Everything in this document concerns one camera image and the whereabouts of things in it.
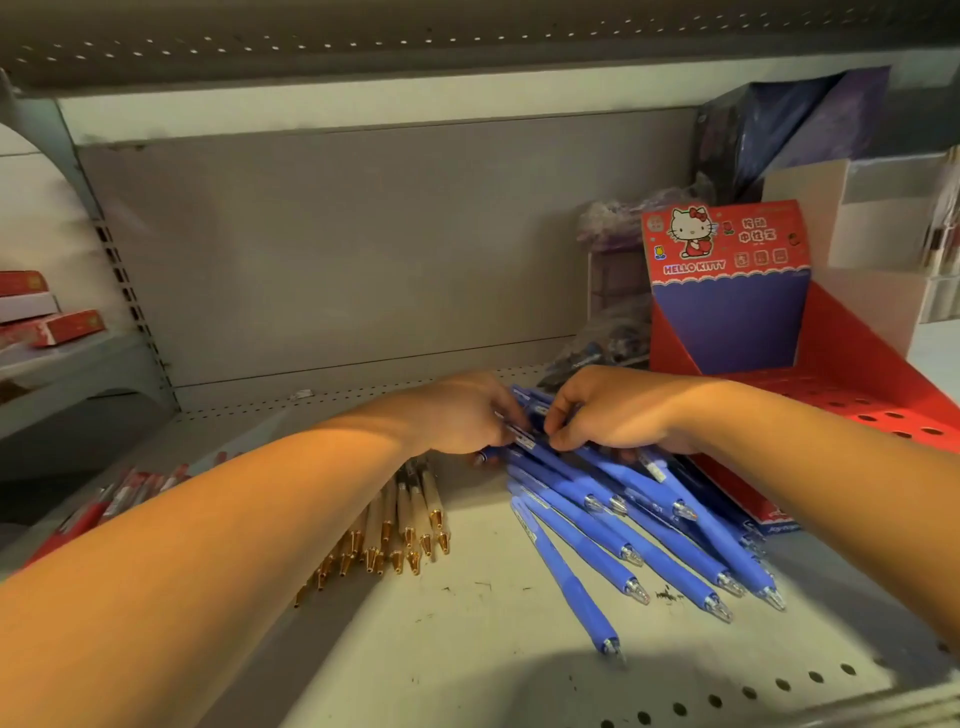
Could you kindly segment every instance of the red box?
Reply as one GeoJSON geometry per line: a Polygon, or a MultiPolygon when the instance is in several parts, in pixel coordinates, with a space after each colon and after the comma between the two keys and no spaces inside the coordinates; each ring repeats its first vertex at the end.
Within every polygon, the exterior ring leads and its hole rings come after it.
{"type": "MultiPolygon", "coordinates": [[[[960,407],[809,280],[794,201],[677,209],[679,216],[673,209],[643,216],[654,294],[651,370],[742,381],[960,452],[960,407]],[[702,244],[690,246],[693,236],[702,244]],[[787,255],[775,263],[782,241],[787,255]],[[748,264],[737,265],[743,255],[748,264]]],[[[716,461],[694,460],[761,524],[791,521],[716,461]]]]}
{"type": "Polygon", "coordinates": [[[49,291],[46,279],[37,271],[0,271],[0,296],[49,291]]]}
{"type": "Polygon", "coordinates": [[[55,313],[52,316],[20,321],[2,331],[33,347],[55,347],[81,336],[104,330],[104,320],[96,309],[55,313]]]}

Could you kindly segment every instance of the hello kitty logo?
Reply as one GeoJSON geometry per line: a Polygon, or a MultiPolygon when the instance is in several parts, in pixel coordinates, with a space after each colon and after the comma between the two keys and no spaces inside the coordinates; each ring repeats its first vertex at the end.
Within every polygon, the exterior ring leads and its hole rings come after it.
{"type": "Polygon", "coordinates": [[[668,232],[678,243],[684,243],[680,257],[705,257],[713,250],[717,224],[710,220],[706,207],[674,209],[668,232]]]}

